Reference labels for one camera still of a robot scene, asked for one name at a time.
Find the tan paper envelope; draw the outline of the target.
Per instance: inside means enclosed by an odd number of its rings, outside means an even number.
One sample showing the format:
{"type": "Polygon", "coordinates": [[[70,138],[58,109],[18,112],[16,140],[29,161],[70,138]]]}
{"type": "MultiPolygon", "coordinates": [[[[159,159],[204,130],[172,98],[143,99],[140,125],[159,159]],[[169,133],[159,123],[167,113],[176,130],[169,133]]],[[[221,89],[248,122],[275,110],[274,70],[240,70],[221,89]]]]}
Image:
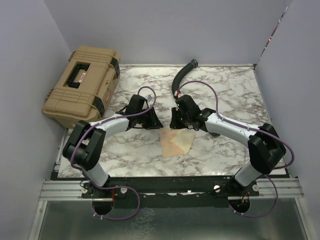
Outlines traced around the tan paper envelope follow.
{"type": "Polygon", "coordinates": [[[170,158],[187,154],[191,149],[194,137],[187,129],[161,129],[159,138],[163,157],[170,158]]]}

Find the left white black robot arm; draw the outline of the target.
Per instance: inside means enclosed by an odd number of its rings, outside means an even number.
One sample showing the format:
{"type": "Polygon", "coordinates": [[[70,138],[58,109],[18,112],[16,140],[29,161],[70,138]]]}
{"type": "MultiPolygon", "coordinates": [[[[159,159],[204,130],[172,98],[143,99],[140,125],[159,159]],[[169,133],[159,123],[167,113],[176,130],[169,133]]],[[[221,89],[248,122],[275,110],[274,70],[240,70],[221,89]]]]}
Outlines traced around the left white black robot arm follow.
{"type": "Polygon", "coordinates": [[[163,128],[153,106],[148,100],[134,94],[123,110],[112,117],[97,122],[79,121],[71,132],[62,155],[72,167],[80,168],[82,173],[93,184],[97,196],[106,197],[111,190],[108,183],[110,175],[99,163],[104,141],[118,133],[126,132],[140,125],[144,130],[163,128]]]}

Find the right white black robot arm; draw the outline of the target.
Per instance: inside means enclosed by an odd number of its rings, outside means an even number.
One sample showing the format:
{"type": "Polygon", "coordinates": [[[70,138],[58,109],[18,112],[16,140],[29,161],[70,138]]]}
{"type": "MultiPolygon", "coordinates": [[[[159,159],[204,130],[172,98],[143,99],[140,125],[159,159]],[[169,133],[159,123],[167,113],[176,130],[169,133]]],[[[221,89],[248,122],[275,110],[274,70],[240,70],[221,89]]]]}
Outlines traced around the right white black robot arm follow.
{"type": "Polygon", "coordinates": [[[248,185],[261,175],[268,175],[286,154],[286,148],[278,140],[279,136],[271,124],[240,127],[241,123],[224,116],[210,108],[200,109],[190,95],[175,100],[176,107],[171,109],[171,129],[192,129],[215,135],[223,135],[248,148],[249,162],[243,166],[230,182],[229,189],[240,196],[247,191],[248,185]]]}

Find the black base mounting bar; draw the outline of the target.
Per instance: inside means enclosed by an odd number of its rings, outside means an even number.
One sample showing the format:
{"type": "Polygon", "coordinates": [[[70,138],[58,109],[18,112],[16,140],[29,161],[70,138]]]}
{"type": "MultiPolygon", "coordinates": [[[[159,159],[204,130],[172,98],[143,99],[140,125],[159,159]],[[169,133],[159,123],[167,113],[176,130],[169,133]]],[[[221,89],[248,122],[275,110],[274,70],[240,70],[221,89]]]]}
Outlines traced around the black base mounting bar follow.
{"type": "Polygon", "coordinates": [[[113,177],[108,185],[115,190],[99,189],[82,178],[66,181],[80,181],[81,201],[102,209],[227,208],[231,201],[287,198],[296,186],[286,175],[262,177],[246,187],[236,186],[231,176],[113,177]]]}

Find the tan plastic tool case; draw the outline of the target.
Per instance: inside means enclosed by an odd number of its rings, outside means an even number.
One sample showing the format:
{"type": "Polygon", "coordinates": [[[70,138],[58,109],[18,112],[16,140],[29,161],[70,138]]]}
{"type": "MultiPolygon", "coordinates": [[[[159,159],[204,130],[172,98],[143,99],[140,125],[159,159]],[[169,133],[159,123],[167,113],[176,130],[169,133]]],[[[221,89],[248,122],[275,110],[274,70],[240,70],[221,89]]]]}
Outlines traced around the tan plastic tool case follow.
{"type": "Polygon", "coordinates": [[[112,48],[81,45],[45,98],[42,112],[63,127],[104,118],[119,83],[120,54],[112,48]]]}

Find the aluminium frame rail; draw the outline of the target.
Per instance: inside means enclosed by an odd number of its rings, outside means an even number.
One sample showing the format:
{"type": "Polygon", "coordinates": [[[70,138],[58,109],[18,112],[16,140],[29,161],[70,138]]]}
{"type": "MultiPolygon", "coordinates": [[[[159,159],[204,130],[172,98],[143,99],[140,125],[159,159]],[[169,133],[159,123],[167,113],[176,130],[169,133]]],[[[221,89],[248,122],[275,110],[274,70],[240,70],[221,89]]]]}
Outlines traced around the aluminium frame rail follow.
{"type": "Polygon", "coordinates": [[[82,187],[79,180],[46,180],[40,191],[40,201],[80,201],[82,187]]]}

